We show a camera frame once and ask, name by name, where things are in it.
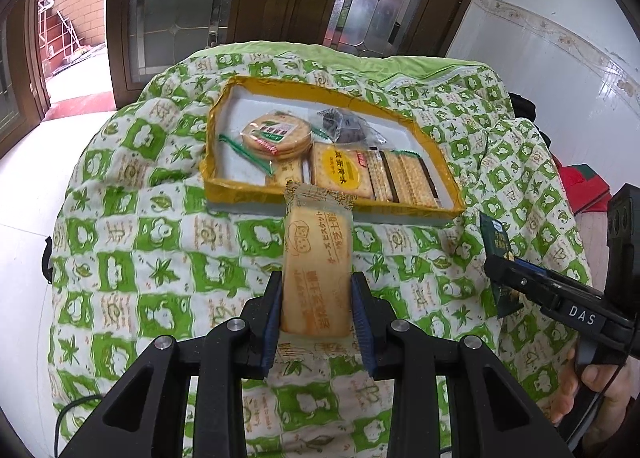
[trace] yellow oval label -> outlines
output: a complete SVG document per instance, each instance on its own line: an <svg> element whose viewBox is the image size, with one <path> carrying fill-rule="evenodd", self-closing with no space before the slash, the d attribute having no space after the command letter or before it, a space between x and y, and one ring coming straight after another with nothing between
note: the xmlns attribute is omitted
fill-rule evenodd
<svg viewBox="0 0 640 458"><path fill-rule="evenodd" d="M360 187L360 171L343 151L332 147L324 151L322 169L342 189L353 191Z"/></svg>

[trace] staircase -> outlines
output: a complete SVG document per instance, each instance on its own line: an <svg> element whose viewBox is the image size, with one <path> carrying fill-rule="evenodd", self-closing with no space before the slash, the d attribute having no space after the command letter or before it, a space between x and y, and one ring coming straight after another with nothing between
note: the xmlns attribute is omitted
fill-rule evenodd
<svg viewBox="0 0 640 458"><path fill-rule="evenodd" d="M38 36L44 76L49 77L81 48L71 19L53 9L53 0L38 0Z"/></svg>

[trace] triangular cutout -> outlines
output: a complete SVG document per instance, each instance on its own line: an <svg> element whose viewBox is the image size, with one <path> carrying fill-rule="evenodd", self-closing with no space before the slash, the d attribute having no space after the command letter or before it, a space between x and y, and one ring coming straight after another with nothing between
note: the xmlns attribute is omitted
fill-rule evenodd
<svg viewBox="0 0 640 458"><path fill-rule="evenodd" d="M495 428L498 431L508 431L529 424L529 414L494 369L486 367L482 374Z"/></svg>
<svg viewBox="0 0 640 458"><path fill-rule="evenodd" d="M103 421L106 425L129 432L135 432L140 428L152 375L152 368L143 368L126 385L124 391L116 397L113 405L104 414Z"/></svg>

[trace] silver screw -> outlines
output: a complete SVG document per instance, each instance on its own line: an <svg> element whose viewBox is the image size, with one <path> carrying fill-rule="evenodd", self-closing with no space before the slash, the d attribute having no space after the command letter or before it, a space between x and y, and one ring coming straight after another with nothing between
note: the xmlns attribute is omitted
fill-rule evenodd
<svg viewBox="0 0 640 458"><path fill-rule="evenodd" d="M173 343L174 341L171 339L169 335L160 335L154 341L154 346L159 350L165 350L169 346L171 346Z"/></svg>
<svg viewBox="0 0 640 458"><path fill-rule="evenodd" d="M467 335L465 337L465 346L467 348L471 348L472 350L477 350L482 346L482 339L480 337L476 337L475 335Z"/></svg>
<svg viewBox="0 0 640 458"><path fill-rule="evenodd" d="M244 322L240 317L235 317L234 319L229 319L226 322L226 327L232 332L239 332L244 329L246 326L246 322Z"/></svg>
<svg viewBox="0 0 640 458"><path fill-rule="evenodd" d="M396 319L391 321L391 329L396 332L406 332L409 329L409 323L404 319Z"/></svg>

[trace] tray of snacks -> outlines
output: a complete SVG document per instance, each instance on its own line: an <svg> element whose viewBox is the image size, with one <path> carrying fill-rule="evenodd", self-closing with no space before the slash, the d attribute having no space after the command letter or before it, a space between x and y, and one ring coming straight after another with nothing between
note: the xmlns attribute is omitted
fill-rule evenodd
<svg viewBox="0 0 640 458"><path fill-rule="evenodd" d="M464 210L437 144L413 120L333 89L233 76L200 164L212 209L284 216L288 181L354 196L354 221L439 225Z"/></svg>

